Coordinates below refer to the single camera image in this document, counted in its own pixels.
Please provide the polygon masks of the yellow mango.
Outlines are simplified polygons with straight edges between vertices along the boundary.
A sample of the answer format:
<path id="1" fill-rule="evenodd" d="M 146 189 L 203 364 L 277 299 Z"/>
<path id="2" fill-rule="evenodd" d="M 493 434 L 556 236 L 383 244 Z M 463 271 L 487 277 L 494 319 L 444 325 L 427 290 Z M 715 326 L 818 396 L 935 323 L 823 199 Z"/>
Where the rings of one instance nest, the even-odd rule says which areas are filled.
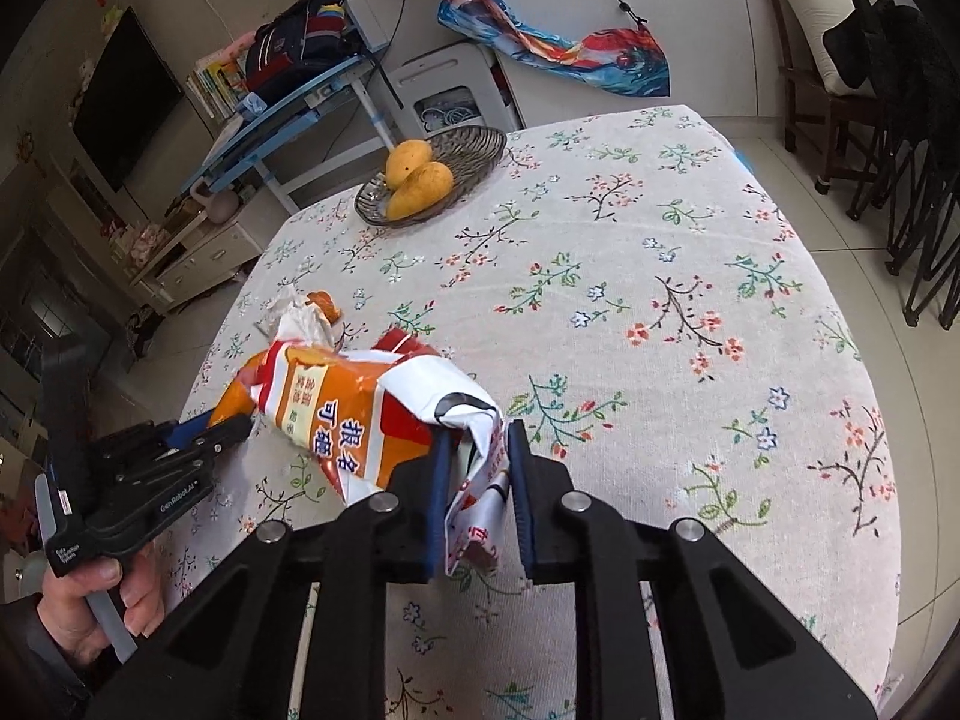
<path id="1" fill-rule="evenodd" d="M 407 177 L 433 159 L 433 147 L 427 140 L 410 138 L 399 143 L 387 156 L 384 179 L 391 190 L 399 188 Z"/>
<path id="2" fill-rule="evenodd" d="M 387 221 L 400 221 L 418 215 L 444 200 L 454 188 L 454 174 L 443 163 L 430 161 L 413 171 L 407 180 L 392 192 L 387 202 Z"/>

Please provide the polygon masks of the long orange peel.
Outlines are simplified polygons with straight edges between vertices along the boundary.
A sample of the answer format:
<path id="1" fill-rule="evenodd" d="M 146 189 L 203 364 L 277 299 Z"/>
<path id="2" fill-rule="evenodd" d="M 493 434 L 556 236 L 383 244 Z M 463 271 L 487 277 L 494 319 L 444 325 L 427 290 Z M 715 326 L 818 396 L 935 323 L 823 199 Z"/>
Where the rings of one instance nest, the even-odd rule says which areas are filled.
<path id="1" fill-rule="evenodd" d="M 263 354 L 257 353 L 238 369 L 210 413 L 206 426 L 215 427 L 233 416 L 251 416 L 256 411 L 256 399 L 251 395 L 251 387 L 256 383 L 262 360 Z"/>

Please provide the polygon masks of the orange red snack bag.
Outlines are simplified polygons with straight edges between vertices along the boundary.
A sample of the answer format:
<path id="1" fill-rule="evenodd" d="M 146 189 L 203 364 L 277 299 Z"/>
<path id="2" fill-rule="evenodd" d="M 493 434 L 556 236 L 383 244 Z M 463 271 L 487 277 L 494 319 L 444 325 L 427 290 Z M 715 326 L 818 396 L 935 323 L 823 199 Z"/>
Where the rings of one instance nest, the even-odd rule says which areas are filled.
<path id="1" fill-rule="evenodd" d="M 308 450 L 343 504 L 386 489 L 400 465 L 427 455 L 438 427 L 451 429 L 444 571 L 498 569 L 508 429 L 487 390 L 398 328 L 359 351 L 270 341 L 260 352 L 254 413 Z"/>

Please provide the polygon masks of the woven wicker fruit basket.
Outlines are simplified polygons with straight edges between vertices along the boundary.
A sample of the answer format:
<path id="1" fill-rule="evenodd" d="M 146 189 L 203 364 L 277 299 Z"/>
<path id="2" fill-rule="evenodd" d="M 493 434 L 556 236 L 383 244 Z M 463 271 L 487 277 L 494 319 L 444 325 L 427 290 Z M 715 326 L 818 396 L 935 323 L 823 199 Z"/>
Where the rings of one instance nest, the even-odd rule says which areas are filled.
<path id="1" fill-rule="evenodd" d="M 371 226 L 428 221 L 484 181 L 505 154 L 498 128 L 462 125 L 397 145 L 384 169 L 358 190 L 355 211 Z"/>

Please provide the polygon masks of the colorful hanging fabric bag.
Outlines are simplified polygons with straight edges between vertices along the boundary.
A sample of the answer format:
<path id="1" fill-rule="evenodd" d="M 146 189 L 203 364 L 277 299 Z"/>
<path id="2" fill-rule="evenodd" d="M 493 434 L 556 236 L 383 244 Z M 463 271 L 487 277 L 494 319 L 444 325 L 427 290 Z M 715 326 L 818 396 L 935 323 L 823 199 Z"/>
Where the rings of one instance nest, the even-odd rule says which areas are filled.
<path id="1" fill-rule="evenodd" d="M 519 20 L 505 0 L 441 0 L 438 23 L 518 64 L 625 98 L 667 98 L 667 57 L 644 25 L 571 41 Z"/>

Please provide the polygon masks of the wooden chair with cushion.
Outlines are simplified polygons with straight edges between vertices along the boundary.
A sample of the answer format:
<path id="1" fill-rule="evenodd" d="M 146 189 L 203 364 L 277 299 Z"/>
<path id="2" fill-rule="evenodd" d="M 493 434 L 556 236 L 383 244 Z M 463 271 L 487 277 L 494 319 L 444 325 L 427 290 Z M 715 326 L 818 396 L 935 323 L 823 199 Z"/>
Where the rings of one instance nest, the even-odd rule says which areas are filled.
<path id="1" fill-rule="evenodd" d="M 779 39 L 779 78 L 784 93 L 782 144 L 794 153 L 808 143 L 820 156 L 814 177 L 818 193 L 832 183 L 861 181 L 866 166 L 854 167 L 848 151 L 866 153 L 855 128 L 878 124 L 877 99 L 867 83 L 851 86 L 839 76 L 823 42 L 827 31 L 853 13 L 853 0 L 770 0 Z"/>

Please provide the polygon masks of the blue study desk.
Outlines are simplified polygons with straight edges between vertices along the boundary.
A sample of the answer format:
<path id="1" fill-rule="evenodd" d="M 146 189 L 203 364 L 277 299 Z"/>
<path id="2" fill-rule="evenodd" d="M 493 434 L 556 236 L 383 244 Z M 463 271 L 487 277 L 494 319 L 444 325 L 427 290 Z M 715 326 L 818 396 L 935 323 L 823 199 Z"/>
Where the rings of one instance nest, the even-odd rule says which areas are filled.
<path id="1" fill-rule="evenodd" d="M 288 215 L 298 213 L 299 206 L 291 193 L 329 172 L 337 171 L 344 164 L 361 160 L 366 154 L 380 149 L 392 151 L 395 148 L 394 138 L 387 124 L 387 115 L 374 104 L 366 89 L 366 82 L 378 70 L 381 70 L 381 65 L 375 55 L 355 55 L 286 94 L 285 98 L 257 114 L 251 122 L 245 124 L 239 121 L 236 132 L 223 132 L 212 151 L 197 167 L 197 171 L 184 182 L 181 192 L 194 193 L 202 187 L 210 193 L 221 192 L 231 187 L 247 172 L 256 171 L 281 208 Z M 327 115 L 342 106 L 347 98 L 355 99 L 359 107 L 366 112 L 376 136 L 355 148 L 332 156 L 330 160 L 320 160 L 289 181 L 280 182 L 265 164 L 268 156 L 277 153 L 279 149 L 285 148 L 296 138 L 319 125 Z"/>

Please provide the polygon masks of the white tv cabinet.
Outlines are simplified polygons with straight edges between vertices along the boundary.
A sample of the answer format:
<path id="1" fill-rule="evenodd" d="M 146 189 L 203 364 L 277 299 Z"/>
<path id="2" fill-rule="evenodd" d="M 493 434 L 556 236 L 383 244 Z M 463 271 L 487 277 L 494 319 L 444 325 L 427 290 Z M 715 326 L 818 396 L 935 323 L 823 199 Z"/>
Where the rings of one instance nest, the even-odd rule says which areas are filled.
<path id="1" fill-rule="evenodd" d="M 283 210 L 257 192 L 223 224 L 205 216 L 161 245 L 133 275 L 128 291 L 161 316 L 232 280 L 244 265 L 258 259 L 283 223 Z"/>

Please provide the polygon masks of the row of books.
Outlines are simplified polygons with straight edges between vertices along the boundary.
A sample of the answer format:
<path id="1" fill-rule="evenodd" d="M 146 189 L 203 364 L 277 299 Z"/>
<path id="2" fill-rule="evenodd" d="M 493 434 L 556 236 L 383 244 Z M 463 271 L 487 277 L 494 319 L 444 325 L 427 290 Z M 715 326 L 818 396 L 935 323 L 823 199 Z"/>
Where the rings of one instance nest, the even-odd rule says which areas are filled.
<path id="1" fill-rule="evenodd" d="M 245 82 L 244 60 L 247 49 L 228 46 L 197 60 L 185 82 L 206 115 L 224 122 L 235 114 L 249 89 Z"/>

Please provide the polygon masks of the white paper wrapper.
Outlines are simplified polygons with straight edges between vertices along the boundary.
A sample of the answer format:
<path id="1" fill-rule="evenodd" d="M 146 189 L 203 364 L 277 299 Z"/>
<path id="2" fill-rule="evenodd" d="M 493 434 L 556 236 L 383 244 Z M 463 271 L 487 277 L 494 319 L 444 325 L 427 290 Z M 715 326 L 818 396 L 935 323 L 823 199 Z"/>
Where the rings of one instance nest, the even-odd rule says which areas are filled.
<path id="1" fill-rule="evenodd" d="M 283 286 L 256 321 L 257 330 L 268 341 L 296 341 L 334 348 L 335 325 L 327 322 L 320 310 L 308 301 L 308 294 L 289 284 Z"/>

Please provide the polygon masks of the pink kettlebell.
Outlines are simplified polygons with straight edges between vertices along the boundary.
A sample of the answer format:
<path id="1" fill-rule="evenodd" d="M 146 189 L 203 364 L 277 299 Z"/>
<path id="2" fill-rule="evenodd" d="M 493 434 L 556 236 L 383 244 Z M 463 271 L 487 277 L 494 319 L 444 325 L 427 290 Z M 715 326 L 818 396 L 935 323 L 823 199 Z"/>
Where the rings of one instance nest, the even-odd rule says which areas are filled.
<path id="1" fill-rule="evenodd" d="M 205 179 L 197 179 L 190 186 L 190 197 L 205 210 L 206 219 L 220 226 L 239 210 L 241 200 L 233 190 L 212 190 Z"/>

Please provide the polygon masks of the white air purifier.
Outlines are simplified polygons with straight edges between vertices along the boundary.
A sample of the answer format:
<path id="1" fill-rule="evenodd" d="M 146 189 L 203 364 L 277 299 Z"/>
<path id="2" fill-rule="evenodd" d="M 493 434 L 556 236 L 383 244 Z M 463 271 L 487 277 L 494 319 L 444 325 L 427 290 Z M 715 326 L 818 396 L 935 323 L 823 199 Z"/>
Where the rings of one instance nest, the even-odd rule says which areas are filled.
<path id="1" fill-rule="evenodd" d="M 523 126 L 500 62 L 486 47 L 460 41 L 387 71 L 386 103 L 404 138 L 427 138 L 455 127 L 501 132 Z"/>

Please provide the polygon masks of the black folding chairs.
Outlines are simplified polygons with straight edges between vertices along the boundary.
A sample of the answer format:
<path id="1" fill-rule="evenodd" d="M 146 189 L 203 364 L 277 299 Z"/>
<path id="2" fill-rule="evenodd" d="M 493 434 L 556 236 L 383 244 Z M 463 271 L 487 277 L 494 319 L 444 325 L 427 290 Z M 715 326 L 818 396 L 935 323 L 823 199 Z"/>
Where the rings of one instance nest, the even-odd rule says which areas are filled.
<path id="1" fill-rule="evenodd" d="M 914 266 L 903 319 L 914 327 L 939 302 L 949 330 L 958 317 L 958 67 L 918 8 L 851 2 L 823 44 L 845 85 L 871 85 L 878 124 L 866 161 L 874 185 L 857 184 L 848 216 L 887 213 L 887 271 Z"/>

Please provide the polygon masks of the dark striped backpack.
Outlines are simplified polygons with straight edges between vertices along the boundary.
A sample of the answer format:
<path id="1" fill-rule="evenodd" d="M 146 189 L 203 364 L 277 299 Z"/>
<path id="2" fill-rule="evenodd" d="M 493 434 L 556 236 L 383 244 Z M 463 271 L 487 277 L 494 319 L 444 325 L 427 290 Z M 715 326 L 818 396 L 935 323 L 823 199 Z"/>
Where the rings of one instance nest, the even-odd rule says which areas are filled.
<path id="1" fill-rule="evenodd" d="M 298 0 L 254 34 L 244 66 L 245 86 L 275 104 L 350 55 L 347 0 Z"/>

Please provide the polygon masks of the upper yellow mango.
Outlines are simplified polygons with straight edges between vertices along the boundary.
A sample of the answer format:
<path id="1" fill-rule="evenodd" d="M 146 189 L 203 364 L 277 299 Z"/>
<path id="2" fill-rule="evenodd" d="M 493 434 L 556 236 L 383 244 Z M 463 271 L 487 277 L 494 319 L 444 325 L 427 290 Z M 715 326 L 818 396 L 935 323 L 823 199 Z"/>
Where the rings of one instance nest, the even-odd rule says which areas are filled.
<path id="1" fill-rule="evenodd" d="M 433 159 L 433 147 L 427 140 L 410 138 L 399 143 L 387 156 L 384 179 L 391 190 L 399 188 L 407 177 Z"/>

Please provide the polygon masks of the orange peel piece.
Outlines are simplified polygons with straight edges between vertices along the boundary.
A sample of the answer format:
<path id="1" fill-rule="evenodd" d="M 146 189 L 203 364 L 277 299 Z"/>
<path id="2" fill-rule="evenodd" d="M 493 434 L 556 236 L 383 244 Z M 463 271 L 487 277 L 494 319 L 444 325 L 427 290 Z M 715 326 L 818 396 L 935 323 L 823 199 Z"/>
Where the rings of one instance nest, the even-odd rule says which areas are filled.
<path id="1" fill-rule="evenodd" d="M 335 304 L 334 298 L 327 291 L 313 291 L 308 294 L 308 301 L 320 310 L 331 325 L 337 325 L 342 319 L 342 310 Z"/>

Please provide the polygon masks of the black wall television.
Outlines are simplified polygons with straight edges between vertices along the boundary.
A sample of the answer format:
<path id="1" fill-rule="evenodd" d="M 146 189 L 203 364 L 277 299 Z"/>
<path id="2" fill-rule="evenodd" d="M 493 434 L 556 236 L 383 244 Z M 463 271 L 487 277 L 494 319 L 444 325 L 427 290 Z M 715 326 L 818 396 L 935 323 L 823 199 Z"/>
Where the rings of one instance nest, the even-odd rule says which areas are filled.
<path id="1" fill-rule="evenodd" d="M 184 97 L 137 13 L 121 19 L 99 55 L 73 119 L 73 135 L 114 192 Z"/>

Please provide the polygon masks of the white tall cabinet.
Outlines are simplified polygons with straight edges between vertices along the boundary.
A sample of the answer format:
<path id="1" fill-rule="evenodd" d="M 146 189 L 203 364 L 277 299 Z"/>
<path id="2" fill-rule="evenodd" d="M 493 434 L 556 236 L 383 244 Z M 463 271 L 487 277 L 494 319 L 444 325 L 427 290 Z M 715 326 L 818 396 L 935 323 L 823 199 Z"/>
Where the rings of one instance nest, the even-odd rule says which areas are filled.
<path id="1" fill-rule="evenodd" d="M 581 39 L 631 23 L 633 8 L 664 49 L 667 104 L 686 104 L 710 121 L 772 124 L 782 115 L 779 37 L 770 0 L 505 0 L 537 29 Z"/>

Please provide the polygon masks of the floral white tablecloth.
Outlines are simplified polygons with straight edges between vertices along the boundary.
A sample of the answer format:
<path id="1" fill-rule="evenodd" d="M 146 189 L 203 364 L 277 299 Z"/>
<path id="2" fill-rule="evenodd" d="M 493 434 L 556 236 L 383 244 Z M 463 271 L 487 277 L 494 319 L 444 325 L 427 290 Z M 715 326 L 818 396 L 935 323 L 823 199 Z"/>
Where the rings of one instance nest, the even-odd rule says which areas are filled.
<path id="1" fill-rule="evenodd" d="M 265 348 L 275 299 L 314 289 L 348 348 L 391 328 L 431 344 L 625 517 L 701 520 L 880 695 L 900 572 L 884 418 L 812 255 L 696 112 L 513 133 L 488 179 L 420 226 L 368 226 L 352 192 L 301 211 L 185 412 Z"/>

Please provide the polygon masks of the lower yellow mango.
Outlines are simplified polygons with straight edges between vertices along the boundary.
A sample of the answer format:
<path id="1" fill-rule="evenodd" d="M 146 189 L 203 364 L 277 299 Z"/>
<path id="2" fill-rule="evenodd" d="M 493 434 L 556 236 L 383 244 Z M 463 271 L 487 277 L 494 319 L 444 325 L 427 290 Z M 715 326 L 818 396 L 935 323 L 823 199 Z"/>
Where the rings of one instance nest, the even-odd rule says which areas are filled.
<path id="1" fill-rule="evenodd" d="M 454 174 L 443 163 L 430 161 L 413 171 L 407 180 L 392 192 L 387 202 L 387 221 L 400 221 L 418 215 L 444 200 L 454 188 Z"/>

